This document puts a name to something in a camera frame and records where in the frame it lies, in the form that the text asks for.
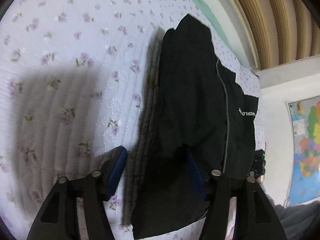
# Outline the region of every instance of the map poster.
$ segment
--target map poster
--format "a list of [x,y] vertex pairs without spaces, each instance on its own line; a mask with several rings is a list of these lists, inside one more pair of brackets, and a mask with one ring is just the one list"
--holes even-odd
[[294,163],[286,206],[320,197],[320,96],[289,103]]

